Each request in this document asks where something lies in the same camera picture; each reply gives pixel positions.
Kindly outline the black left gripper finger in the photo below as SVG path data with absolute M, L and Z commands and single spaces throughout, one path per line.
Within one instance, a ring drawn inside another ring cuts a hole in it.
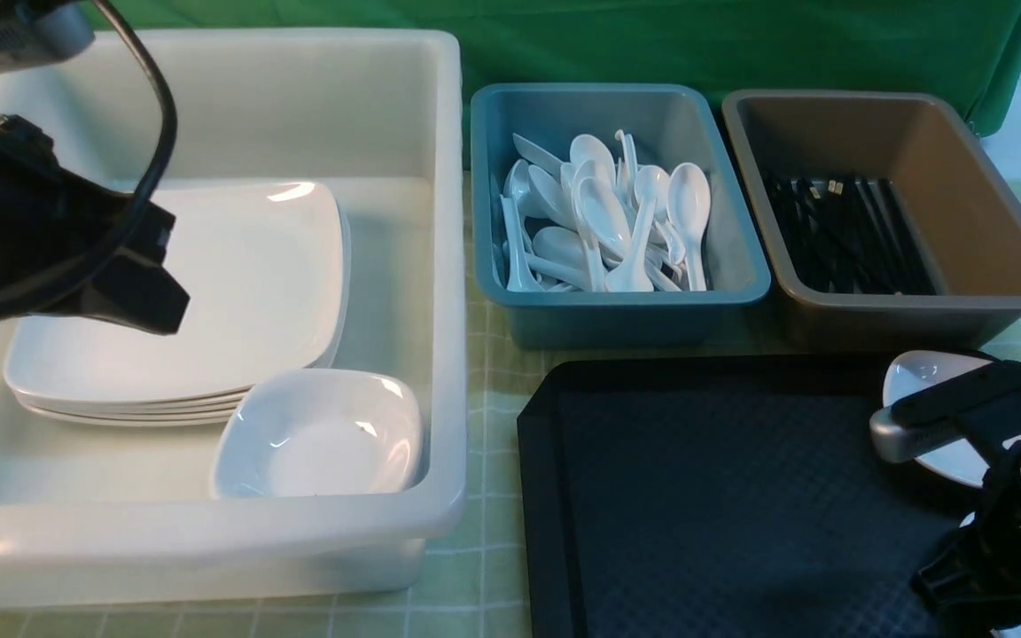
M 110 259 L 64 299 L 51 304 L 52 316 L 77 316 L 149 332 L 174 335 L 190 295 L 169 272 L 129 257 Z

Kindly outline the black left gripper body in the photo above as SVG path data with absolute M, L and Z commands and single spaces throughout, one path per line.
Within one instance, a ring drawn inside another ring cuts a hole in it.
M 40 127 L 0 116 L 0 301 L 65 274 L 116 229 L 128 205 L 129 195 L 62 168 Z M 114 257 L 165 269 L 174 227 L 173 214 L 146 203 L 133 234 L 98 269 Z M 40 304 L 34 315 L 50 315 L 51 304 L 67 295 Z

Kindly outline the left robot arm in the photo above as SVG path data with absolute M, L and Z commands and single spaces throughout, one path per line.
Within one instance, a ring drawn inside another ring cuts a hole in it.
M 157 98 L 155 150 L 130 193 L 62 167 L 51 137 L 0 114 L 0 322 L 80 316 L 174 335 L 190 296 L 165 268 L 175 216 L 154 205 L 178 132 L 169 85 L 121 13 L 109 21 Z M 68 61 L 96 40 L 76 1 L 0 1 L 0 75 Z

